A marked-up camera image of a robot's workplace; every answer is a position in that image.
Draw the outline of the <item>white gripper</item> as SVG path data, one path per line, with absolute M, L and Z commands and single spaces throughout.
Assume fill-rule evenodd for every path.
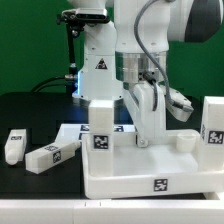
M 159 86 L 157 91 L 157 97 L 154 97 L 154 89 L 147 82 L 135 84 L 131 90 L 123 90 L 125 105 L 139 134 L 136 136 L 139 148 L 146 148 L 149 141 L 165 136 L 165 98 Z

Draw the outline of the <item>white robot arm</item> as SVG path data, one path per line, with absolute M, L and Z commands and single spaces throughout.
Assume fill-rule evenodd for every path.
M 61 13 L 69 34 L 85 35 L 84 65 L 73 97 L 122 97 L 137 145 L 164 136 L 165 112 L 185 121 L 189 103 L 175 99 L 166 71 L 171 41 L 205 42 L 223 22 L 223 0 L 68 0 Z

